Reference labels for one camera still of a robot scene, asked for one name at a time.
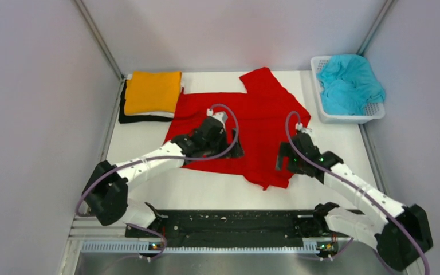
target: cable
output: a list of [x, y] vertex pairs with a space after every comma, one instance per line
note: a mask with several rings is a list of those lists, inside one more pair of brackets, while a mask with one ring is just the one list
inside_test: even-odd
[[[114, 169], [112, 169], [112, 170], [106, 172], [105, 174], [103, 174], [101, 177], [99, 177], [97, 180], [95, 180], [95, 181], [90, 185], [90, 187], [87, 188], [87, 190], [85, 190], [85, 192], [82, 194], [82, 196], [80, 197], [80, 199], [78, 199], [77, 205], [75, 206], [75, 214], [76, 214], [77, 216], [79, 216], [79, 217], [89, 217], [89, 215], [86, 215], [86, 214], [82, 214], [82, 213], [80, 213], [80, 206], [81, 206], [81, 204], [83, 203], [83, 201], [85, 200], [85, 198], [88, 196], [88, 194], [90, 194], [90, 192], [91, 192], [91, 191], [92, 191], [92, 190], [93, 190], [93, 189], [94, 189], [94, 188], [95, 188], [95, 187], [96, 187], [96, 186], [97, 186], [102, 180], [104, 180], [106, 177], [112, 175], [113, 173], [115, 173], [115, 172], [117, 172], [117, 171], [120, 171], [120, 170], [122, 170], [122, 169], [125, 169], [125, 168], [127, 168], [127, 167], [131, 167], [131, 166], [137, 165], [137, 164], [139, 164], [139, 163], [142, 163], [143, 161], [149, 162], [149, 161], [152, 161], [152, 160], [159, 160], [159, 159], [183, 159], [183, 160], [205, 161], [205, 160], [212, 160], [212, 159], [220, 158], [221, 156], [224, 156], [226, 153], [228, 153], [228, 152], [234, 147], [235, 143], [238, 141], [238, 135], [239, 135], [238, 120], [237, 120], [237, 117], [235, 116], [235, 113], [234, 113], [234, 112], [233, 112], [233, 111], [232, 111], [227, 105], [220, 104], [220, 103], [218, 103], [218, 104], [213, 104], [213, 105], [210, 107], [210, 109], [213, 110], [215, 107], [223, 107], [224, 109], [226, 109], [227, 111], [229, 111], [229, 113], [232, 115], [232, 118], [234, 119], [234, 122], [235, 122], [235, 129], [236, 129], [235, 137], [234, 137], [232, 143], [227, 147], [227, 149], [225, 149], [225, 150], [224, 150], [223, 152], [221, 152], [221, 153], [218, 153], [218, 154], [213, 155], [213, 156], [208, 156], [208, 157], [206, 157], [206, 158], [190, 158], [190, 157], [187, 157], [187, 156], [153, 156], [153, 157], [150, 157], [150, 158], [147, 158], [147, 159], [144, 159], [144, 160], [143, 160], [143, 159], [140, 159], [140, 160], [137, 160], [137, 161], [135, 161], [135, 162], [130, 162], [130, 163], [124, 164], [124, 165], [122, 165], [122, 166], [116, 167], [116, 168], [114, 168]], [[164, 237], [163, 237], [162, 235], [160, 235], [159, 233], [156, 233], [156, 232], [154, 232], [154, 231], [152, 231], [152, 230], [149, 230], [149, 229], [146, 229], [146, 228], [143, 228], [143, 227], [137, 226], [137, 225], [131, 225], [131, 224], [128, 224], [128, 225], [129, 225], [130, 227], [134, 227], [134, 228], [136, 228], [136, 229], [139, 229], [139, 230], [142, 230], [142, 231], [145, 231], [145, 232], [151, 233], [151, 234], [158, 235], [161, 239], [164, 240], [164, 243], [167, 245], [166, 238], [164, 238]], [[163, 249], [161, 250], [161, 252], [160, 252], [159, 254], [157, 254], [156, 256], [152, 257], [151, 260], [156, 259], [159, 255], [161, 255], [161, 254], [164, 252], [164, 250], [166, 249], [166, 245], [163, 247]]]
[[139, 225], [133, 225], [133, 224], [131, 224], [131, 223], [126, 223], [126, 224], [127, 224], [128, 226], [130, 226], [130, 227], [133, 227], [133, 228], [135, 228], [135, 229], [139, 229], [139, 230], [141, 230], [141, 231], [144, 231], [144, 232], [147, 232], [147, 233], [150, 233], [150, 234], [156, 235], [156, 236], [158, 236], [159, 238], [161, 238], [161, 240], [162, 240], [162, 242], [163, 242], [163, 247], [162, 247], [161, 251], [160, 251], [158, 254], [154, 255], [154, 257], [151, 258], [151, 261], [152, 261], [152, 260], [155, 260], [155, 259], [157, 259], [159, 256], [161, 256], [161, 254], [163, 254], [163, 252], [164, 252], [164, 251], [166, 250], [166, 248], [168, 247], [168, 240], [166, 239], [165, 236], [159, 234], [158, 232], [153, 231], [153, 230], [151, 230], [151, 229], [147, 229], [147, 228], [145, 228], [145, 227], [141, 227], [141, 226], [139, 226]]
[[[293, 148], [296, 149], [296, 146], [294, 146], [294, 144], [292, 143], [291, 136], [289, 135], [289, 125], [288, 125], [288, 124], [289, 124], [289, 119], [291, 118], [292, 115], [296, 115], [296, 116], [297, 116], [297, 121], [298, 121], [298, 123], [301, 123], [301, 116], [299, 115], [298, 112], [296, 112], [296, 111], [292, 111], [291, 113], [288, 114], [288, 117], [286, 118], [286, 134], [287, 134], [287, 136], [288, 136], [289, 143], [291, 144], [291, 146], [292, 146]], [[334, 255], [333, 257], [331, 257], [331, 260], [334, 260], [338, 255], [341, 255], [341, 253], [343, 253], [343, 252], [349, 247], [349, 245], [353, 243], [353, 241], [354, 241], [354, 239], [351, 238], [351, 239], [347, 242], [347, 244], [345, 244], [345, 245], [344, 245], [344, 246], [338, 251], [338, 253], [336, 253], [336, 255]], [[314, 258], [314, 257], [304, 257], [304, 256], [298, 256], [298, 258], [305, 259], [305, 260], [310, 260], [310, 261], [323, 261], [323, 260], [328, 259], [328, 258], [320, 258], [320, 257], [316, 257], [316, 258]]]
[[[318, 164], [314, 163], [313, 161], [311, 161], [310, 159], [308, 159], [306, 156], [304, 156], [294, 145], [293, 140], [291, 139], [291, 136], [289, 135], [289, 119], [291, 118], [292, 115], [296, 115], [298, 118], [298, 123], [301, 122], [301, 117], [299, 115], [299, 113], [297, 113], [296, 111], [292, 111], [288, 114], [288, 117], [286, 118], [286, 123], [285, 123], [285, 128], [286, 128], [286, 135], [288, 137], [289, 140], [289, 144], [291, 144], [291, 146], [293, 147], [294, 151], [302, 158], [304, 159], [307, 163], [311, 164], [312, 166], [316, 167], [319, 170], [322, 170], [323, 172], [330, 174], [332, 176], [334, 176], [335, 178], [341, 180], [342, 182], [348, 184], [350, 187], [352, 187], [355, 190], [358, 190], [357, 186], [350, 182], [349, 180], [343, 178], [342, 176], [339, 176], [335, 173], [333, 173], [332, 171], [319, 166]], [[419, 247], [419, 245], [416, 243], [415, 239], [411, 236], [411, 234], [409, 234], [409, 232], [407, 232], [407, 230], [404, 228], [403, 225], [401, 225], [389, 212], [387, 212], [387, 210], [385, 210], [384, 207], [382, 207], [382, 205], [380, 205], [376, 200], [374, 200], [370, 195], [368, 195], [367, 193], [363, 193], [363, 195], [373, 204], [375, 205], [385, 216], [387, 216], [387, 218], [395, 225], [397, 226], [397, 228], [399, 228], [399, 230], [407, 237], [407, 239], [409, 240], [409, 242], [414, 246], [415, 250], [418, 252], [419, 256], [421, 257], [421, 260], [424, 264], [424, 269], [425, 275], [430, 275], [430, 269], [429, 269], [429, 262], [426, 258], [426, 255], [424, 255], [424, 252], [422, 251], [422, 249]]]

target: gray wall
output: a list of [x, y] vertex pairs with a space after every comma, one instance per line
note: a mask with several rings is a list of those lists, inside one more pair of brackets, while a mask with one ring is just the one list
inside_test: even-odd
[[0, 274], [58, 270], [118, 86], [72, 1], [0, 1]]
[[385, 0], [84, 0], [124, 73], [308, 69], [355, 53]]
[[440, 1], [399, 1], [367, 52], [387, 90], [386, 118], [368, 124], [390, 194], [426, 209], [440, 274]]

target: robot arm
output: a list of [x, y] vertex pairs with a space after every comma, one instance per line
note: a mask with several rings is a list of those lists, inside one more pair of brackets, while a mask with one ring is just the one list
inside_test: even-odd
[[[156, 175], [190, 163], [191, 158], [213, 156], [228, 149], [225, 131], [227, 114], [212, 113], [211, 110], [208, 110], [207, 114], [210, 116], [191, 134], [179, 135], [139, 158], [116, 164], [110, 164], [105, 160], [95, 167], [83, 193], [105, 173], [116, 167], [128, 166], [104, 178], [84, 199], [91, 213], [103, 226], [123, 221], [148, 227], [156, 218], [154, 209], [129, 198], [129, 192]], [[237, 142], [223, 158], [240, 156], [243, 156], [243, 150]]]
[[408, 238], [369, 201], [365, 196], [367, 194], [404, 226], [424, 253], [433, 247], [433, 239], [424, 209], [418, 205], [407, 207], [373, 188], [355, 175], [343, 163], [343, 159], [333, 152], [321, 154], [304, 130], [297, 131], [292, 137], [292, 142], [309, 160], [350, 181], [353, 186], [306, 162], [289, 143], [282, 143], [280, 146], [277, 169], [282, 169], [284, 158], [288, 158], [287, 169], [289, 171], [316, 178], [347, 198], [364, 213], [364, 215], [357, 215], [331, 202], [318, 205], [315, 207], [314, 218], [318, 220], [317, 223], [320, 226], [324, 227], [324, 230], [343, 233], [372, 247], [389, 266], [396, 270], [404, 270], [417, 260], [419, 254]]

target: metal floor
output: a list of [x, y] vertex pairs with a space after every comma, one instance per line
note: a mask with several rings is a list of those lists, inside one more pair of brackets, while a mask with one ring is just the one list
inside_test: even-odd
[[353, 243], [329, 261], [308, 261], [295, 254], [165, 254], [148, 264], [128, 258], [104, 269], [126, 254], [82, 253], [75, 275], [388, 275], [372, 250]]

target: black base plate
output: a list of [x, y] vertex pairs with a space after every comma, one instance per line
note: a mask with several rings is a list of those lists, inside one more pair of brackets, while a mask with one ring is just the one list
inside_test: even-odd
[[[301, 247], [303, 238], [331, 236], [312, 228], [313, 210], [157, 210], [156, 214], [168, 218], [158, 217], [149, 229], [163, 234], [171, 248]], [[134, 228], [128, 228], [125, 236], [154, 237]]]

